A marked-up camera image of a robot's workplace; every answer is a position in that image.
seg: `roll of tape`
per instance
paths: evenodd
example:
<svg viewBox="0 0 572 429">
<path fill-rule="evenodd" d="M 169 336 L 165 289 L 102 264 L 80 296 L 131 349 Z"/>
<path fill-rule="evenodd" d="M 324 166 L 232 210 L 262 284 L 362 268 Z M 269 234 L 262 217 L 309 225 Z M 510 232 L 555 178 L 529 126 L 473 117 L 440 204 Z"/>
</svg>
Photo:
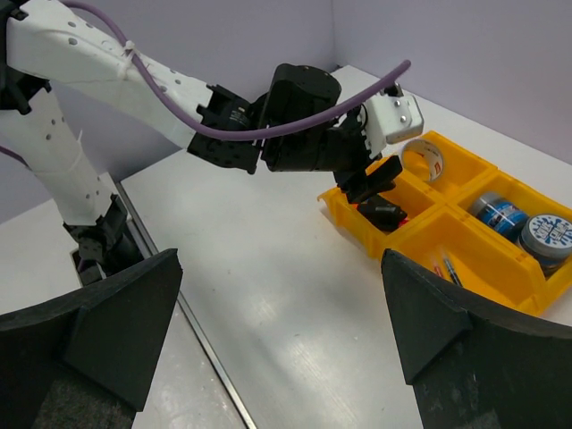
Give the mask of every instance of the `roll of tape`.
<svg viewBox="0 0 572 429">
<path fill-rule="evenodd" d="M 399 151 L 399 156 L 403 168 L 423 181 L 436 181 L 445 168 L 441 150 L 427 140 L 408 141 Z"/>
</svg>

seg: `white zip tie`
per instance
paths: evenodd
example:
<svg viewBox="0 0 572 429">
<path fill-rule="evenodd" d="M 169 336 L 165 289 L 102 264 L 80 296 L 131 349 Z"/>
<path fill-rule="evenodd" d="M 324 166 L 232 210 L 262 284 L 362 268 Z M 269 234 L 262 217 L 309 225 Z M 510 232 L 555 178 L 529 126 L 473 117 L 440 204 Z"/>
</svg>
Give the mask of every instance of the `white zip tie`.
<svg viewBox="0 0 572 429">
<path fill-rule="evenodd" d="M 131 40 L 125 42 L 123 52 L 126 55 L 125 62 L 119 67 L 117 77 L 119 80 L 127 80 L 127 71 L 133 65 L 133 56 L 139 54 L 139 50 L 135 47 L 135 43 Z"/>
</svg>

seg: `cylindrical container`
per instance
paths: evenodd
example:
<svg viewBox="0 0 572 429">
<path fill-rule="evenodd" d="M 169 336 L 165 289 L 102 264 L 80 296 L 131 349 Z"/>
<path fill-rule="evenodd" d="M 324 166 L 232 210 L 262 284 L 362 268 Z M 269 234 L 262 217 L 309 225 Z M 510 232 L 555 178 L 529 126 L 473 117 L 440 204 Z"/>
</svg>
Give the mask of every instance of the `cylindrical container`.
<svg viewBox="0 0 572 429">
<path fill-rule="evenodd" d="M 469 208 L 470 214 L 510 241 L 517 241 L 528 216 L 496 192 L 485 192 Z"/>
<path fill-rule="evenodd" d="M 572 255 L 572 223 L 555 214 L 531 217 L 518 245 L 538 261 L 549 277 Z"/>
</svg>

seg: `metal strip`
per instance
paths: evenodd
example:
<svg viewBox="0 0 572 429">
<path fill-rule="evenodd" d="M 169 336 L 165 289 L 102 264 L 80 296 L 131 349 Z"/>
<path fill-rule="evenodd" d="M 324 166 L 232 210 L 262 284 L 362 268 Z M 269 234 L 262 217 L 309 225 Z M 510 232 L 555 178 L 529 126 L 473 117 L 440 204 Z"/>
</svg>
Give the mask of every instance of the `metal strip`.
<svg viewBox="0 0 572 429">
<path fill-rule="evenodd" d="M 139 214 L 137 213 L 135 206 L 133 205 L 133 203 L 131 203 L 131 200 L 130 200 L 127 192 L 125 191 L 125 188 L 121 185 L 121 183 L 116 183 L 115 186 L 116 186 L 117 191 L 118 191 L 118 193 L 119 193 L 119 195 L 123 201 L 123 204 L 125 204 L 125 206 L 127 207 L 127 210 L 129 211 L 129 213 L 131 214 L 131 217 L 133 218 L 133 225 L 137 228 L 137 233 L 133 233 L 134 231 L 131 232 L 133 234 L 133 237 L 135 238 L 136 235 L 139 235 L 139 237 L 142 239 L 141 244 L 145 244 L 150 255 L 156 255 L 157 253 L 159 253 L 159 251 L 158 251 L 155 243 L 153 242 L 153 239 L 151 239 L 151 236 L 150 236 L 149 232 L 147 231 L 145 224 L 143 223 Z M 179 302 L 179 305 L 181 306 L 183 314 L 187 317 L 187 320 L 189 321 L 191 328 L 195 332 L 195 335 L 197 335 L 198 341 L 200 342 L 200 345 L 202 346 L 203 350 L 205 351 L 206 355 L 208 356 L 208 359 L 210 360 L 211 365 L 213 366 L 214 370 L 218 374 L 218 377 L 220 378 L 221 383 L 223 384 L 224 388 L 228 392 L 229 397 L 231 398 L 232 402 L 234 403 L 234 406 L 238 410 L 244 425 L 248 429 L 257 429 L 257 426 L 254 423 L 254 420 L 252 419 L 252 417 L 250 416 L 246 406 L 242 402 L 242 399 L 240 398 L 238 391 L 234 387 L 234 384 L 232 384 L 231 378 L 229 377 L 229 375 L 224 370 L 223 364 L 219 360 L 218 356 L 216 356 L 215 350 L 213 349 L 210 342 L 208 341 L 208 338 L 206 337 L 203 329 L 200 326 L 200 323 L 198 322 L 197 318 L 195 317 L 192 309 L 190 308 L 189 303 L 185 299 L 182 292 L 179 292 L 178 302 Z"/>
</svg>

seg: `blue pen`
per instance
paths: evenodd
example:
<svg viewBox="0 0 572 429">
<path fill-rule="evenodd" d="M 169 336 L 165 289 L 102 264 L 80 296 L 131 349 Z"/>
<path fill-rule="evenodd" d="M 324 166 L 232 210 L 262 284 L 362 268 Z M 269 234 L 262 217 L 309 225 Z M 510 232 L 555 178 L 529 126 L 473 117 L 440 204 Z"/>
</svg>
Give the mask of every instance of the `blue pen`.
<svg viewBox="0 0 572 429">
<path fill-rule="evenodd" d="M 450 261 L 449 257 L 447 256 L 447 254 L 445 252 L 443 252 L 443 263 L 447 267 L 447 272 L 450 275 L 450 279 L 453 280 L 453 283 L 455 283 L 457 286 L 462 288 L 463 283 L 461 283 L 461 280 L 458 277 L 457 271 L 455 271 L 455 267 L 453 266 L 453 263 Z"/>
</svg>

